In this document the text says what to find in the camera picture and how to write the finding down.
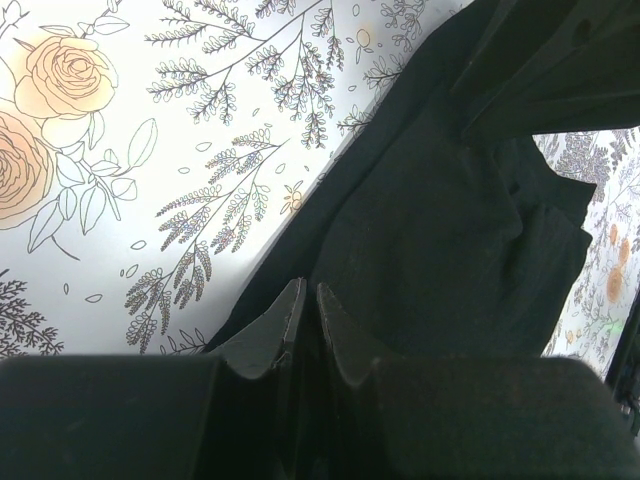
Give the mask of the black t-shirt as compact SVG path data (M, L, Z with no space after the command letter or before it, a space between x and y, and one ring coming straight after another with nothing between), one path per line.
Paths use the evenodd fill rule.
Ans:
M605 169L540 134L639 122L635 1L474 1L411 55L210 341L292 279L408 355L539 355L579 276Z

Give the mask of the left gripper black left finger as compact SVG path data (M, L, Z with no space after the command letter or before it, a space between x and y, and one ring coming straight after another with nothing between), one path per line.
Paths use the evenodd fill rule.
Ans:
M1 365L5 479L291 479L306 283L193 356L16 357Z

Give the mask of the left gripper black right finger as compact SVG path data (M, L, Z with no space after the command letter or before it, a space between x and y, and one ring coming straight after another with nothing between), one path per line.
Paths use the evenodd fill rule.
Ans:
M635 479L610 391L567 358L403 357L317 290L335 479Z

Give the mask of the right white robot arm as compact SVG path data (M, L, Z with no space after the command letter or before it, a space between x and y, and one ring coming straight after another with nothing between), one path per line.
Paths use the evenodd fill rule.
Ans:
M639 293L636 293L605 378L613 400L639 443Z

